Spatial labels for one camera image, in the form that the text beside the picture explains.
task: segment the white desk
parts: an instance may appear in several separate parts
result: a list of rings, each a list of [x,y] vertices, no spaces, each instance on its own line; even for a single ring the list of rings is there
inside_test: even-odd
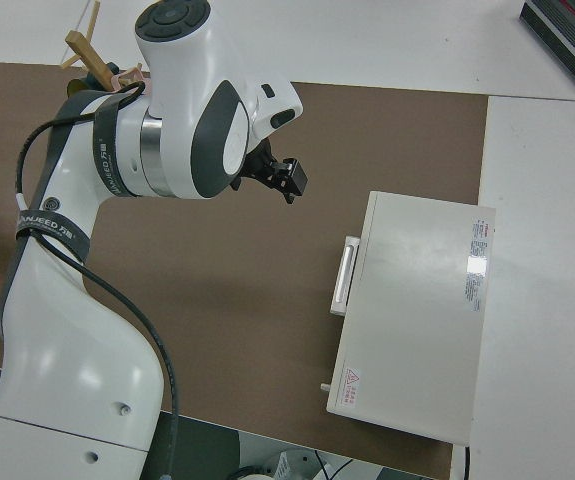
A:
[[[133,26],[150,3],[102,1],[93,44],[106,61],[142,60]],[[254,65],[292,81],[575,100],[575,82],[518,20],[523,0],[211,3]],[[0,0],[0,62],[60,63],[85,5]]]
[[[471,478],[575,478],[575,102],[490,99],[479,203],[497,211]]]

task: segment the wooden stick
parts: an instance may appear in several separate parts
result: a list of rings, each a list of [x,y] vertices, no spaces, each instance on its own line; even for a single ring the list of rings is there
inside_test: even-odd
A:
[[[100,58],[100,55],[94,50],[94,47],[91,46],[85,36],[80,32],[71,30],[67,34],[65,42],[67,42],[67,45],[69,45],[74,52],[80,55],[80,59],[87,68],[89,68],[91,74],[96,77],[103,88],[111,92],[114,89],[111,85],[111,77],[113,77],[114,74],[109,70],[109,67],[105,65],[103,59]]]
[[[78,54],[72,55],[67,60],[65,60],[63,63],[60,64],[60,68],[62,68],[64,70],[65,68],[71,67],[78,60],[80,60],[80,56]]]
[[[98,10],[100,10],[100,0],[94,2],[94,7],[91,11],[91,18],[89,19],[89,25],[87,25],[87,35],[85,38],[88,42],[91,42],[91,37],[94,34],[94,28],[96,28],[96,20],[98,19]]]

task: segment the black strap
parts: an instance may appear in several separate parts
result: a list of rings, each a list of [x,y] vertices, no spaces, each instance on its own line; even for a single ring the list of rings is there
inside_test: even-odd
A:
[[[89,255],[89,237],[67,217],[45,210],[22,210],[16,226],[16,238],[39,230],[62,243],[81,262]]]
[[[118,170],[116,158],[116,124],[119,102],[128,97],[127,93],[117,93],[105,100],[94,114],[94,163],[98,175],[111,193],[117,197],[135,197],[131,193]]]

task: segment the warning triangle symbol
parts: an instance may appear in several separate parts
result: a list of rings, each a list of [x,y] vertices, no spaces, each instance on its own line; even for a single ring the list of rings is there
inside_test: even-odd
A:
[[[350,383],[354,383],[360,380],[360,377],[356,375],[351,368],[347,369],[347,385]]]

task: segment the white box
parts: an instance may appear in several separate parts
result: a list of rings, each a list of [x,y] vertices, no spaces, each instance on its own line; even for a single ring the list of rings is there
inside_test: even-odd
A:
[[[370,194],[329,412],[469,444],[494,216]]]

